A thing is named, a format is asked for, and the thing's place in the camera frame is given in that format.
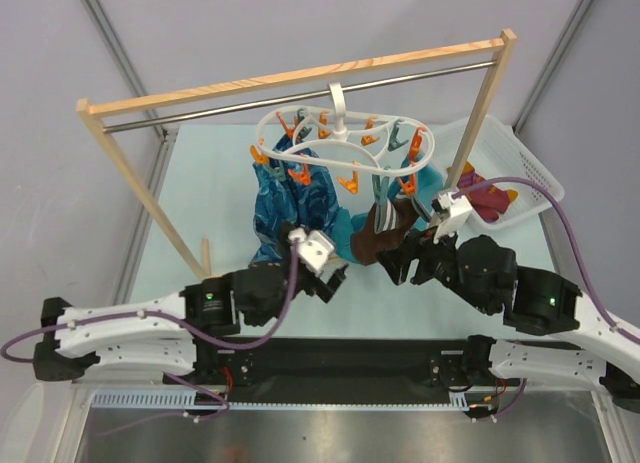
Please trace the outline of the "brown grey sock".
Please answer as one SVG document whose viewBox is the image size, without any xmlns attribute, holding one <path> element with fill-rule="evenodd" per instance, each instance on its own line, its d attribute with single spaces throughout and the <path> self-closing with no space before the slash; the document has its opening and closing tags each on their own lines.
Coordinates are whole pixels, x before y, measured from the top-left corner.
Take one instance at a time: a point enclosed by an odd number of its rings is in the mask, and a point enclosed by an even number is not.
<svg viewBox="0 0 640 463">
<path fill-rule="evenodd" d="M 386 199 L 382 205 L 373 204 L 363 226 L 350 239 L 355 261 L 368 266 L 377 262 L 379 252 L 398 248 L 419 217 L 412 199 Z"/>
</svg>

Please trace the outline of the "white round clip hanger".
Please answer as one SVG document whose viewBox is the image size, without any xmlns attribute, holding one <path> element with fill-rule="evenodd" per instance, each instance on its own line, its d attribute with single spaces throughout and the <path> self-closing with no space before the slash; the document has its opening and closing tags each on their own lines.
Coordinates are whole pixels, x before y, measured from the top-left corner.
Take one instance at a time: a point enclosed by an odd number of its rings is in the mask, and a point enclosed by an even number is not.
<svg viewBox="0 0 640 463">
<path fill-rule="evenodd" d="M 349 111 L 342 86 L 332 83 L 329 90 L 329 108 L 287 105 L 267 113 L 250 147 L 254 163 L 300 163 L 304 171 L 289 174 L 308 185 L 310 165 L 350 172 L 356 182 L 361 172 L 410 177 L 430 162 L 436 143 L 426 124 L 409 117 Z"/>
</svg>

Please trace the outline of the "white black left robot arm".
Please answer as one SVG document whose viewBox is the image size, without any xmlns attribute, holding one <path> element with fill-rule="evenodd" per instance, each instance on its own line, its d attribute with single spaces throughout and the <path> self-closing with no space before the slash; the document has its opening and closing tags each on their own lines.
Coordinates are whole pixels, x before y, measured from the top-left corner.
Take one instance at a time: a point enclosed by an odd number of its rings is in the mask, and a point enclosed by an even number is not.
<svg viewBox="0 0 640 463">
<path fill-rule="evenodd" d="M 199 383 L 220 371 L 219 348 L 233 350 L 242 327 L 276 326 L 299 294 L 329 302 L 346 278 L 328 280 L 300 264 L 259 262 L 142 303 L 84 309 L 55 297 L 43 303 L 32 368 L 40 381 L 82 378 L 90 369 L 190 375 Z"/>
</svg>

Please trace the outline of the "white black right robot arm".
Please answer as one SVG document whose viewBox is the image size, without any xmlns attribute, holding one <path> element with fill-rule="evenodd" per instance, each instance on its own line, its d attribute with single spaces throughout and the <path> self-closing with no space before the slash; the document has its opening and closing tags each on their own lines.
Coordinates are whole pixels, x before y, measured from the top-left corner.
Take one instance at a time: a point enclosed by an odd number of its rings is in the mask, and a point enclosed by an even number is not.
<svg viewBox="0 0 640 463">
<path fill-rule="evenodd" d="M 552 337 L 572 350 L 528 348 L 484 338 L 461 359 L 473 384 L 501 379 L 557 377 L 606 392 L 627 411 L 639 410 L 639 330 L 614 316 L 595 296 L 552 271 L 521 266 L 514 250 L 480 235 L 456 236 L 413 230 L 395 249 L 376 255 L 396 285 L 431 280 L 482 314 L 501 315 L 504 325 L 536 337 Z"/>
</svg>

